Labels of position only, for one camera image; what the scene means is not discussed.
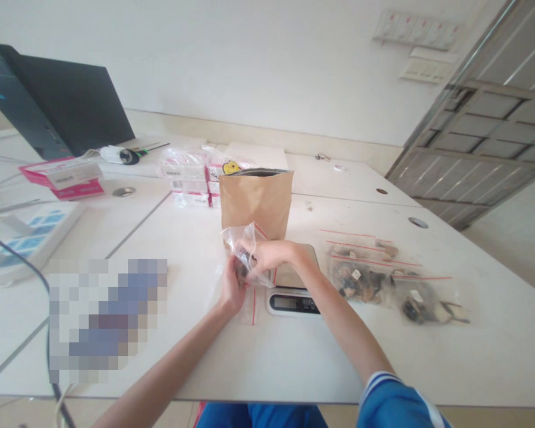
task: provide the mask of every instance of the power strip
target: power strip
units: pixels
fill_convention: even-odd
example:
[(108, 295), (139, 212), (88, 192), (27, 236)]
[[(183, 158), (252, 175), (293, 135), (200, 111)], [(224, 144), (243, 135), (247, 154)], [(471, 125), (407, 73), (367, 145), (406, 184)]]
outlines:
[[(41, 269), (62, 239), (85, 210), (79, 202), (52, 202), (41, 208), (26, 223), (33, 228), (29, 235), (15, 237), (4, 243)], [(7, 286), (32, 275), (22, 261), (0, 247), (6, 258), (0, 263), (0, 286)]]

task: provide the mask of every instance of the blue shirt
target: blue shirt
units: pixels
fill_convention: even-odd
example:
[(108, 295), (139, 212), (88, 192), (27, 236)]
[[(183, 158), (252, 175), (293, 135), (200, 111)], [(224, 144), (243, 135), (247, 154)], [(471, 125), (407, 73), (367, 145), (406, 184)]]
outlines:
[(357, 428), (450, 426), (436, 406), (394, 374), (377, 372), (367, 382), (359, 405)]
[[(198, 428), (328, 428), (315, 405), (207, 403)], [(357, 428), (449, 428), (436, 406), (392, 373), (369, 379)]]

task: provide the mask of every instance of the person's right hand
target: person's right hand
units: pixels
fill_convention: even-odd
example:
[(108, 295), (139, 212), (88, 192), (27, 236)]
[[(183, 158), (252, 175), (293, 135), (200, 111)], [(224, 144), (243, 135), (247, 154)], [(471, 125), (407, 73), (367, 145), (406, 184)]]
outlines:
[(246, 276), (246, 280), (251, 282), (256, 275), (277, 268), (284, 263), (291, 263), (300, 249), (301, 247), (292, 241), (257, 241), (255, 251), (252, 251), (253, 248), (247, 248), (256, 264)]

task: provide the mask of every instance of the kraft paper bag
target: kraft paper bag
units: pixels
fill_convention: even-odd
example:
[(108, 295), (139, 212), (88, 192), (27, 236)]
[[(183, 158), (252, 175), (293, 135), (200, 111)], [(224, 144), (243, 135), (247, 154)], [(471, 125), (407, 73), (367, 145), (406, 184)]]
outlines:
[(219, 180), (222, 229), (255, 221), (268, 239), (285, 238), (293, 171), (243, 169)]

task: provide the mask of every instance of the scale display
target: scale display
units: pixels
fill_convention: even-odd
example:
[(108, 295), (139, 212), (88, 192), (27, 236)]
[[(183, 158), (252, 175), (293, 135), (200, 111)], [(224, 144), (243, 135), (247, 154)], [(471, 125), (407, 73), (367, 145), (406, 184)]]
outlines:
[(288, 311), (305, 314), (319, 314), (319, 309), (309, 296), (294, 296), (285, 294), (273, 294), (269, 299), (269, 305), (276, 311)]

